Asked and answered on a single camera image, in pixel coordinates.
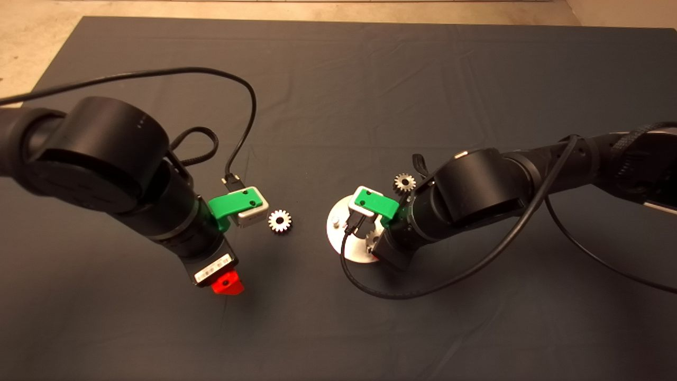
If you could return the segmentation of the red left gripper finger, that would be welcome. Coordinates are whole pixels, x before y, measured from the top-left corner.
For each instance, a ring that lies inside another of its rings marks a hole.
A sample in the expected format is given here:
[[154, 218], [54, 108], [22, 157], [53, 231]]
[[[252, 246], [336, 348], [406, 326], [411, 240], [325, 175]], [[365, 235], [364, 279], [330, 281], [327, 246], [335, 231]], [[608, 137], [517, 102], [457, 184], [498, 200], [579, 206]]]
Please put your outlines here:
[[244, 292], [244, 285], [240, 279], [239, 273], [235, 269], [232, 269], [220, 275], [220, 277], [211, 284], [211, 289], [218, 295], [237, 296]]

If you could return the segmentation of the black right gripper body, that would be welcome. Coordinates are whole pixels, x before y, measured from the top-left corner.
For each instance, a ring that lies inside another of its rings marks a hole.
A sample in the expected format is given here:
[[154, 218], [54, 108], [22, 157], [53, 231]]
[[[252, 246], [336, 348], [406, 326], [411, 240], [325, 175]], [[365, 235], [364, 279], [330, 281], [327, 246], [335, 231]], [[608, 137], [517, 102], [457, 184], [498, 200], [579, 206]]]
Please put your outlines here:
[[401, 197], [397, 212], [384, 226], [372, 249], [380, 262], [398, 271], [407, 270], [416, 251], [430, 244], [430, 239], [417, 230], [409, 217], [411, 198]]

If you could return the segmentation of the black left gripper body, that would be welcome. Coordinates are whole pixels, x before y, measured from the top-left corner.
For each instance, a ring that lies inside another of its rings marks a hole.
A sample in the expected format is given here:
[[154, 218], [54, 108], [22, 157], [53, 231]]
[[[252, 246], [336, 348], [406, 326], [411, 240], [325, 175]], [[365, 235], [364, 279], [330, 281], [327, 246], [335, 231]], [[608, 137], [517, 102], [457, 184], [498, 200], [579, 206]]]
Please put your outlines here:
[[239, 258], [202, 198], [196, 200], [182, 227], [158, 244], [179, 258], [193, 285], [211, 286], [239, 265]]

